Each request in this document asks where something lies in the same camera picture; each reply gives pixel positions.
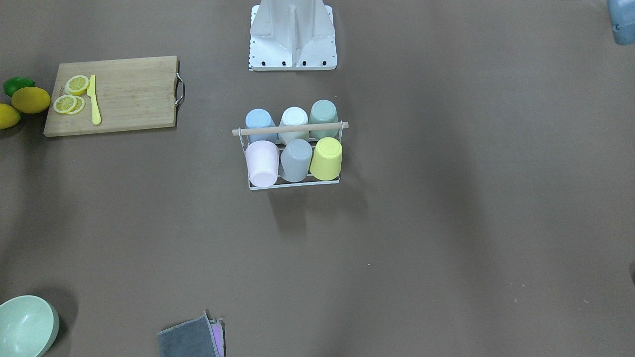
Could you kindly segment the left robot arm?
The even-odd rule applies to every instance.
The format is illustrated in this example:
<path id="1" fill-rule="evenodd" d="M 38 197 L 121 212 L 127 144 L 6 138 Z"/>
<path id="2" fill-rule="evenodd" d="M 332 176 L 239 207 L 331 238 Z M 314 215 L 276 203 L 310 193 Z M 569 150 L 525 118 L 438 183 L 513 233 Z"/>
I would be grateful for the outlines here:
<path id="1" fill-rule="evenodd" d="M 635 1 L 608 0 L 607 7 L 615 43 L 621 46 L 635 43 Z"/>

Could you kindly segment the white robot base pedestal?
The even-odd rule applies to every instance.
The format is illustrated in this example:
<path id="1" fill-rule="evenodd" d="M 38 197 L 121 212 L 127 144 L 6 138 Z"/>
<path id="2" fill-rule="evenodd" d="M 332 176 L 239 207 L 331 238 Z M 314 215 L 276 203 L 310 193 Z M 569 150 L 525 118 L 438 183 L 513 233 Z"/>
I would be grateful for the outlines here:
<path id="1" fill-rule="evenodd" d="M 333 8 L 321 0 L 262 0 L 250 11 L 249 44 L 252 71 L 338 66 Z"/>

